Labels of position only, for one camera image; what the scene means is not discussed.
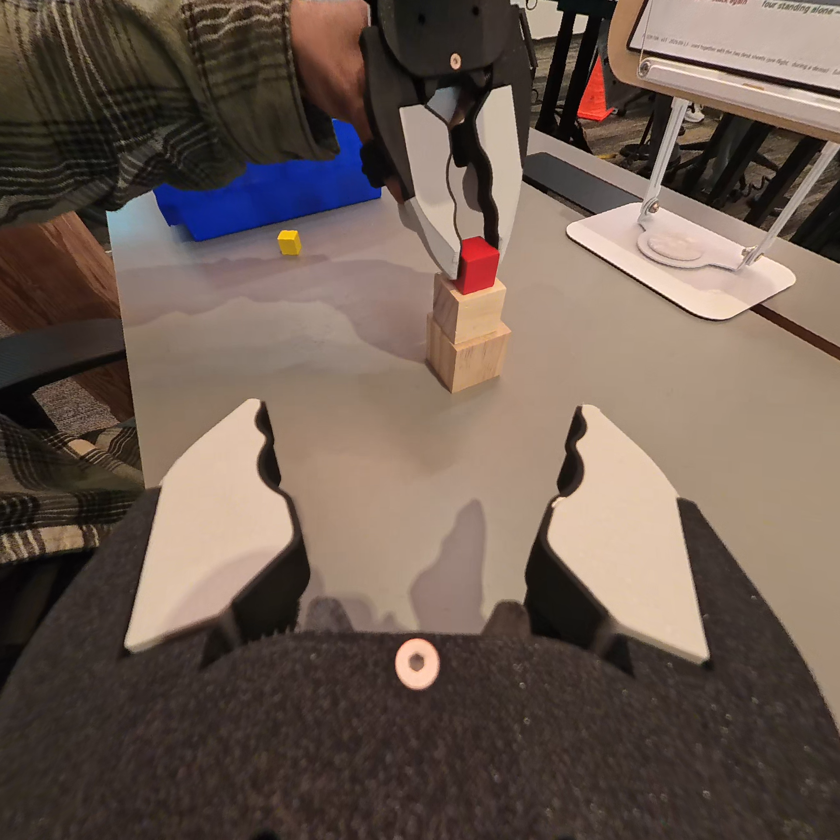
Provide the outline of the brown wooden panel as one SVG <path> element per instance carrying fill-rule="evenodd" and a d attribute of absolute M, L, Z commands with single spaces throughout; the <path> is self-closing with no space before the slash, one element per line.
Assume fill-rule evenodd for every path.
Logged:
<path fill-rule="evenodd" d="M 121 320 L 112 258 L 77 214 L 2 227 L 1 316 L 14 333 L 90 319 Z M 134 415 L 126 359 L 71 377 L 117 420 Z"/>

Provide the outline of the person's left hand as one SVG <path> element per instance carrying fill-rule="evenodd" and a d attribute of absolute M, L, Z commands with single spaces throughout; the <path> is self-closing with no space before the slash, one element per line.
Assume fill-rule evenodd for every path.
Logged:
<path fill-rule="evenodd" d="M 305 98 L 332 119 L 372 140 L 364 106 L 365 70 L 360 37 L 369 24 L 363 1 L 290 3 L 290 42 Z"/>

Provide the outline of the instruction sheet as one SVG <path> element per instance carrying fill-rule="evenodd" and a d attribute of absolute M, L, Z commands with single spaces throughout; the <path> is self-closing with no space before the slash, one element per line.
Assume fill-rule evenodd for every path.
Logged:
<path fill-rule="evenodd" d="M 838 93 L 839 2 L 645 2 L 628 48 Z"/>

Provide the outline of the person's left forearm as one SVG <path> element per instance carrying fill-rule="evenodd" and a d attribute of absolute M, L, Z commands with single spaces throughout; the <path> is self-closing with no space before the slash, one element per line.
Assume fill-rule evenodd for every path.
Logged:
<path fill-rule="evenodd" d="M 2 226 L 339 152 L 289 2 L 9 1 L 1 29 Z"/>

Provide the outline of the red wooden cube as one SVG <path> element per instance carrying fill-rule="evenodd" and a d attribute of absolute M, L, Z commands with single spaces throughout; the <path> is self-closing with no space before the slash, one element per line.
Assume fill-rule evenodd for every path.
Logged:
<path fill-rule="evenodd" d="M 480 236 L 464 239 L 454 280 L 461 295 L 469 295 L 493 287 L 497 278 L 500 253 Z"/>

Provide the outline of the orange traffic cone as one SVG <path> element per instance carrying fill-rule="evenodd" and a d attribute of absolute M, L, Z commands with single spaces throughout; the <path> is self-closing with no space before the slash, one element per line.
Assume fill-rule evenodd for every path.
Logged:
<path fill-rule="evenodd" d="M 600 123 L 607 119 L 614 111 L 606 103 L 606 89 L 602 58 L 595 55 L 595 63 L 586 82 L 581 103 L 577 110 L 577 118 Z"/>

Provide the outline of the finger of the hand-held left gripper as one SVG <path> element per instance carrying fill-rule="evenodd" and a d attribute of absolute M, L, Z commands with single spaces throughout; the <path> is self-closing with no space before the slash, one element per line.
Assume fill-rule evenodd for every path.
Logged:
<path fill-rule="evenodd" d="M 452 147 L 449 121 L 455 114 L 458 85 L 437 89 L 425 105 L 400 109 L 413 195 L 400 217 L 423 241 L 426 251 L 447 278 L 458 274 L 461 241 L 455 225 L 455 199 L 448 185 Z"/>
<path fill-rule="evenodd" d="M 504 257 L 509 245 L 522 187 L 522 158 L 516 109 L 511 85 L 490 90 L 483 101 L 476 127 L 479 151 L 490 166 L 489 195 L 496 210 L 497 221 L 492 225 L 498 233 L 496 246 Z M 448 168 L 449 185 L 455 196 L 455 225 L 458 236 L 466 239 L 484 232 L 490 214 L 480 209 L 480 179 L 476 165 Z"/>

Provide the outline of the medium plain wooden cube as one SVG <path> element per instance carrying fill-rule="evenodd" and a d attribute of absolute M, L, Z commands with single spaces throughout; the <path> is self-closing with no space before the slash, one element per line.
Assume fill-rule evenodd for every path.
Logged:
<path fill-rule="evenodd" d="M 453 344 L 478 339 L 501 326 L 507 288 L 498 279 L 491 287 L 461 293 L 442 272 L 434 276 L 432 317 Z"/>

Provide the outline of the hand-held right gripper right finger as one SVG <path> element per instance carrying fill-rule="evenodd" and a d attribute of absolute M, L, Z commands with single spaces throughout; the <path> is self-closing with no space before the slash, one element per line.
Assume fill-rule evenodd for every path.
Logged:
<path fill-rule="evenodd" d="M 600 656 L 622 638 L 706 663 L 678 495 L 662 469 L 584 404 L 574 411 L 557 487 L 525 572 L 538 625 Z"/>

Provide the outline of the white document stand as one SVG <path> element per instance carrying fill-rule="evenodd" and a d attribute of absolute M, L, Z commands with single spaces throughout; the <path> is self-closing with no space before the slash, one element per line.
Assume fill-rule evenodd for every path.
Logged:
<path fill-rule="evenodd" d="M 570 224 L 566 233 L 687 312 L 726 321 L 795 283 L 790 269 L 764 254 L 838 153 L 839 92 L 790 87 L 631 50 L 627 42 L 644 4 L 617 4 L 607 43 L 620 81 L 673 99 L 644 200 Z M 826 142 L 758 245 L 742 246 L 660 205 L 666 167 L 690 102 Z"/>

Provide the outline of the person's plaid shirt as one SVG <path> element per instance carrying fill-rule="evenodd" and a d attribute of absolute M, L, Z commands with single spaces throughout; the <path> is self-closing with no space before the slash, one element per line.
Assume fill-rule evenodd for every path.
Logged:
<path fill-rule="evenodd" d="M 78 436 L 2 416 L 2 565 L 96 549 L 143 493 L 133 423 Z"/>

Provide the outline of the blue plastic bin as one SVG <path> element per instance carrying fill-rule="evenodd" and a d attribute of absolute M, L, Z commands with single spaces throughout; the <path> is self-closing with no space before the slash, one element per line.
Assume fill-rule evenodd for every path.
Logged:
<path fill-rule="evenodd" d="M 346 122 L 332 124 L 340 152 L 330 161 L 247 164 L 231 183 L 204 192 L 156 187 L 165 222 L 204 241 L 380 198 L 382 189 L 362 172 L 357 132 Z"/>

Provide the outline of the large plain wooden cube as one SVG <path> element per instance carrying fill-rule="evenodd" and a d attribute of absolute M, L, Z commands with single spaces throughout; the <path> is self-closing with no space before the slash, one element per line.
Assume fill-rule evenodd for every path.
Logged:
<path fill-rule="evenodd" d="M 494 332 L 453 343 L 428 313 L 426 362 L 450 393 L 464 391 L 501 374 L 510 336 L 509 327 L 502 322 Z"/>

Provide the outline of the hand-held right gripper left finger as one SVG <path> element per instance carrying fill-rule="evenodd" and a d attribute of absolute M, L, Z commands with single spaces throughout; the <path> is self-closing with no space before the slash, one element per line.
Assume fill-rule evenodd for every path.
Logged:
<path fill-rule="evenodd" d="M 207 629 L 233 648 L 289 632 L 309 581 L 267 406 L 250 398 L 161 480 L 123 645 L 136 655 Z"/>

